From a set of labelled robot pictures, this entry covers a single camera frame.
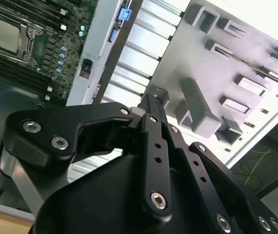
green circuit board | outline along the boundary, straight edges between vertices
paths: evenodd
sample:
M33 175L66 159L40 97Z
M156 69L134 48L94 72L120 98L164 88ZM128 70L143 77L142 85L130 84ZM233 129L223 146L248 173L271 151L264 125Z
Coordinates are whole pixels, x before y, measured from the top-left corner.
M0 0L0 22L20 30L18 49L23 25L40 28L40 34L28 38L32 62L16 59L18 52L1 44L0 64L16 71L5 74L7 81L40 95L43 101L65 104L96 5L97 0ZM6 37L15 38L8 32Z

silver screw head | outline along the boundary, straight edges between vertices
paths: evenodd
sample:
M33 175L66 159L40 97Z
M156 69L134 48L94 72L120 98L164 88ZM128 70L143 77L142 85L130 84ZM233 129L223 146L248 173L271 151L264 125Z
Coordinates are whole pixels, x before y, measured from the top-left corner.
M65 150L69 147L69 142L61 136L56 136L52 138L51 145L58 150Z
M24 55L23 56L24 61L29 61L30 59L31 59L31 56L29 56L29 55Z
M270 231L270 230L271 230L270 225L268 224L268 222L265 221L264 218L262 218L262 217L259 216L259 222L260 222L261 226L262 226L265 230L267 230L267 231Z
M231 232L230 224L221 214L217 214L217 223L225 233Z
M34 29L32 29L32 28L28 28L28 29L27 29L27 34L28 34L30 37L33 35L33 33L34 33Z
M153 116L151 116L149 119L150 119L151 121L153 121L154 123L157 122L157 118L155 118L155 117L153 117Z
M166 199L160 193L152 193L150 199L152 200L153 204L156 206L157 209L163 210L164 208L166 208Z
M121 108L120 112L123 113L124 115L129 115L129 111L126 110L125 108Z
M203 151L203 152L205 152L205 151L206 151L206 149L205 149L205 147L204 147L204 146L202 146L202 145L198 145L198 147L201 149L201 151Z
M29 133L38 133L41 130L41 125L34 121L26 121L23 123L23 129Z
M171 128L171 130L174 131L175 133L178 133L178 132L179 132L179 130L178 130L175 126L171 126L170 128Z
M275 221L275 219L271 218L271 223L278 230L278 223Z

cpu socket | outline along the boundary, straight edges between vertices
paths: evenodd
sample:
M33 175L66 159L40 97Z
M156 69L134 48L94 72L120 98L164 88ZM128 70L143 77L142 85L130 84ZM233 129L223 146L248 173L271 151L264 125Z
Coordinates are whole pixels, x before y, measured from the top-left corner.
M40 26L0 6L0 56L36 65L32 50L35 37L42 34Z

ram slot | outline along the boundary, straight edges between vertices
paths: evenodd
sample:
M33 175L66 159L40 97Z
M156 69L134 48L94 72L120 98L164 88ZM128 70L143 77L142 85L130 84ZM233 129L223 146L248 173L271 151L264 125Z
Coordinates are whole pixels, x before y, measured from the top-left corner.
M0 3L8 8L12 8L17 12L21 12L22 14L34 20L40 21L44 25L50 26L56 30L60 28L60 18L40 12L36 7L32 5L28 6L28 4L26 4L25 2L20 2L19 0L0 0Z
M2 57L0 57L0 77L42 95L50 82L49 77Z

capacitor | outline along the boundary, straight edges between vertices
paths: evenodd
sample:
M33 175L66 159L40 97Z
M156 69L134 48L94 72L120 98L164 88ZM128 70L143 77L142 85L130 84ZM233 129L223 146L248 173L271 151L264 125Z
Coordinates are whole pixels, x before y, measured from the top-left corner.
M64 53L67 52L67 47L66 46L62 46L61 47L61 51L63 51Z
M80 31L80 32L78 33L78 35L79 35L81 38L83 38L83 37L85 36L85 32Z
M65 54L59 54L60 59L65 59Z
M58 66L63 67L64 62L59 60L59 61L57 62L57 64L58 64Z
M85 26L85 25L81 25L80 30L83 31L83 32L86 32L88 30L88 27Z

